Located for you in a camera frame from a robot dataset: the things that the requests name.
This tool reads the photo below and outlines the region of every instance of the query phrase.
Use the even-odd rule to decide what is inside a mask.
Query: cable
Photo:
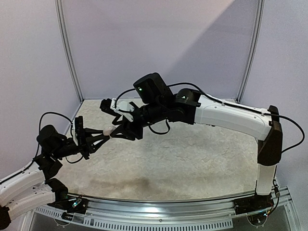
[[[214,98],[208,94],[206,94],[200,87],[198,87],[197,85],[193,84],[193,83],[188,83],[188,82],[181,82],[181,83],[175,83],[175,84],[171,84],[171,85],[168,85],[168,87],[173,87],[173,86],[178,86],[178,85],[190,85],[190,86],[193,86],[195,87],[196,89],[198,89],[205,97],[209,98],[210,100],[213,100],[217,103],[222,103],[221,100],[217,99],[217,98]],[[260,111],[257,111],[257,110],[254,110],[254,109],[251,109],[251,108],[246,108],[246,107],[242,107],[240,105],[234,105],[234,104],[231,104],[231,103],[227,103],[225,102],[224,103],[226,106],[230,106],[230,107],[235,107],[235,108],[240,108],[240,109],[244,109],[246,111],[250,111],[250,112],[254,112],[254,113],[257,113],[257,114],[262,114]]]
[[[164,105],[159,101],[159,97],[160,97],[159,95],[156,96],[156,98],[155,98],[156,103],[157,103],[159,106],[165,108],[167,111],[171,111],[169,108],[167,108],[166,106],[164,106]]]
[[[278,207],[279,198],[280,198],[280,197],[277,198],[277,202],[276,202],[275,207],[270,209],[270,211],[267,213],[267,216],[269,216],[270,214],[272,214],[272,213],[275,211],[275,209]]]
[[[47,115],[47,114],[53,114],[53,115],[61,116],[61,117],[65,118],[65,119],[67,119],[67,120],[71,123],[71,126],[72,126],[72,124],[73,124],[73,122],[72,122],[68,117],[66,117],[66,116],[63,115],[63,114],[60,114],[60,113],[57,113],[57,112],[45,112],[44,114],[42,114],[42,116],[41,116],[40,119],[39,119],[39,123],[38,123],[38,124],[39,124],[39,125],[38,125],[38,128],[39,128],[38,131],[39,131],[39,132],[40,132],[40,128],[41,128],[42,119],[43,119],[43,117],[44,117],[45,115]],[[39,153],[39,143],[38,143],[37,151],[36,151],[36,153],[35,153],[35,155],[34,155],[32,161],[31,161],[31,163],[30,163],[25,169],[23,169],[22,171],[19,171],[19,172],[15,173],[14,175],[12,175],[12,176],[10,176],[10,177],[4,179],[3,181],[1,181],[1,182],[0,182],[0,185],[3,184],[4,182],[7,182],[8,180],[10,180],[10,179],[12,179],[12,178],[18,176],[19,174],[25,172],[26,170],[28,170],[28,169],[32,166],[32,164],[34,163],[34,159],[38,156],[38,153]]]
[[[122,93],[117,97],[117,99],[115,100],[115,109],[116,109],[116,103],[117,103],[117,101],[120,99],[120,97],[121,97],[122,95],[124,95],[124,94],[130,92],[130,91],[133,91],[133,90],[135,90],[135,89],[132,88],[132,89],[126,90],[126,91],[122,92]],[[121,110],[121,109],[119,109],[118,111],[119,111],[119,112],[130,113],[130,111],[123,111],[123,110]]]
[[[165,132],[154,131],[153,128],[151,128],[150,125],[149,125],[148,127],[149,127],[149,129],[151,130],[151,132],[153,132],[153,133],[156,134],[156,135],[166,135],[166,134],[170,131],[170,125],[169,125],[169,123],[168,123],[167,120],[165,120],[165,122],[166,122],[166,125],[167,125],[167,128],[168,128],[168,131],[165,131]]]
[[[271,202],[268,202],[268,204],[270,204],[271,209],[274,207],[274,205]]]
[[[290,119],[289,117],[282,116],[282,115],[274,115],[274,114],[268,114],[268,113],[265,113],[264,115],[267,115],[267,116],[275,116],[275,117],[279,117],[279,118],[282,118],[282,119],[286,119],[286,120],[292,122],[295,126],[297,126],[298,129],[299,129],[299,130],[301,131],[301,133],[302,133],[302,139],[301,139],[300,142],[298,142],[298,143],[296,143],[296,144],[294,144],[294,145],[292,145],[292,146],[290,146],[290,147],[284,149],[281,153],[284,153],[284,152],[286,152],[286,151],[288,151],[288,150],[290,150],[290,149],[292,149],[292,148],[295,148],[295,147],[299,146],[299,145],[304,141],[304,139],[305,139],[305,132],[304,132],[304,130],[302,129],[302,127],[301,127],[298,123],[296,123],[294,120]]]
[[[175,83],[175,84],[168,85],[168,87],[173,87],[173,86],[177,86],[177,85],[191,85],[191,86],[195,87],[196,89],[198,89],[203,95],[205,95],[205,96],[206,96],[207,98],[209,98],[210,100],[213,100],[213,101],[215,101],[215,102],[217,102],[217,103],[222,103],[221,100],[216,99],[216,98],[214,98],[214,97],[211,97],[211,96],[207,95],[200,87],[198,87],[197,85],[195,85],[195,84],[193,84],[193,83],[181,82],[181,83]],[[250,111],[250,112],[254,112],[254,113],[257,113],[257,114],[262,114],[260,111],[257,111],[257,110],[254,110],[254,109],[250,109],[250,108],[246,108],[246,107],[242,107],[242,106],[239,106],[239,105],[234,105],[234,104],[230,104],[230,103],[224,103],[224,104],[225,104],[226,106],[235,107],[235,108],[240,108],[240,109],[244,109],[244,110],[247,110],[247,111]],[[299,145],[304,141],[304,139],[305,139],[304,130],[303,130],[303,129],[301,128],[301,126],[300,126],[298,123],[296,123],[294,120],[290,119],[289,117],[282,116],[282,115],[275,115],[275,114],[269,114],[269,113],[265,113],[264,115],[265,115],[265,116],[266,116],[266,115],[267,115],[267,116],[276,116],[276,117],[279,117],[279,118],[282,118],[282,119],[286,119],[286,120],[292,122],[294,125],[296,125],[296,126],[298,127],[298,129],[299,129],[299,130],[301,131],[301,133],[302,133],[302,136],[303,136],[303,137],[302,137],[302,140],[301,140],[300,142],[296,143],[295,145],[292,145],[292,146],[290,146],[290,147],[284,149],[284,150],[282,151],[282,153],[284,153],[284,152],[286,152],[286,151],[288,151],[288,150],[290,150],[290,149],[292,149],[292,148],[295,148],[295,147],[299,146]]]
[[[83,158],[83,156],[81,156],[80,159],[78,159],[78,160],[76,160],[76,161],[73,161],[73,162],[69,161],[69,160],[67,159],[67,156],[66,156],[65,158],[66,158],[66,161],[67,161],[68,163],[70,163],[70,164],[75,164],[75,163],[78,163],[79,161],[81,161],[82,158]]]

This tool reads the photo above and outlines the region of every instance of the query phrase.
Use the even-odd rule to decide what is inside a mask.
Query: white backdrop
[[[64,17],[85,99],[114,97],[158,72],[236,98],[257,0],[65,0]]]
[[[53,0],[0,1],[0,179],[32,160],[39,118],[73,117],[79,101]],[[48,115],[60,133],[68,122]]]
[[[259,107],[273,104],[308,132],[308,2],[265,1],[260,35],[243,103]],[[300,131],[281,120],[283,146],[300,141]],[[277,176],[294,200],[302,230],[308,230],[308,142],[287,151]]]

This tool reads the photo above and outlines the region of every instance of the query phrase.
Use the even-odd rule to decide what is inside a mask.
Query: white robotic arm
[[[210,124],[231,130],[239,131],[251,135],[259,141],[264,141],[269,135],[272,126],[272,118],[270,112],[265,108],[252,108],[243,106],[248,109],[259,111],[260,114],[247,111],[245,109],[226,106],[223,103],[218,103],[201,95],[199,99],[200,107],[196,108],[195,123]],[[237,103],[228,102],[228,104],[238,105]],[[257,195],[269,195],[272,188],[272,181],[274,178],[276,165],[266,166],[258,163],[257,175]]]
[[[119,97],[103,100],[101,110],[115,116],[113,125],[118,125],[109,131],[83,128],[81,116],[74,120],[72,138],[59,134],[52,125],[45,126],[37,137],[42,153],[27,167],[0,180],[0,230],[21,213],[46,203],[67,212],[85,213],[87,200],[79,199],[76,204],[76,198],[67,196],[68,189],[52,179],[62,166],[58,159],[77,153],[89,159],[111,137],[139,140],[144,127],[162,120],[220,126],[258,139],[256,193],[245,201],[234,201],[235,211],[247,213],[273,204],[272,182],[282,152],[282,130],[279,118],[275,117],[279,115],[278,109],[243,106],[214,98],[202,90],[182,89],[173,94],[169,87],[175,85],[167,86],[153,73],[134,83],[144,106],[139,108],[133,102],[121,102],[117,106]]]

